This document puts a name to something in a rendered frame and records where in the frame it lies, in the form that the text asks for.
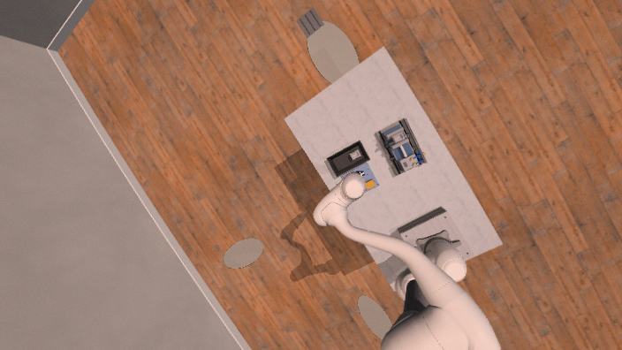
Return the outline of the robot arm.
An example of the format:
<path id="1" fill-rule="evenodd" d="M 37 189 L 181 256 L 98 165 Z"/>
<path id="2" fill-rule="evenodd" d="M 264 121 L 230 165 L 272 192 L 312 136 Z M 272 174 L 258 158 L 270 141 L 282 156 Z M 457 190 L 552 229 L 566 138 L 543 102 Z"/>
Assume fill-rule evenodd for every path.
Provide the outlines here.
<path id="1" fill-rule="evenodd" d="M 422 253 L 399 238 L 351 225 L 347 207 L 365 191 L 365 179 L 358 172 L 347 174 L 316 205 L 313 218 L 320 226 L 335 226 L 350 240 L 395 255 L 408 267 L 395 282 L 405 301 L 404 313 L 385 334 L 381 350 L 501 350 L 487 317 L 456 283 L 467 273 L 456 248 L 460 240 L 451 242 L 443 230 L 417 239 Z"/>

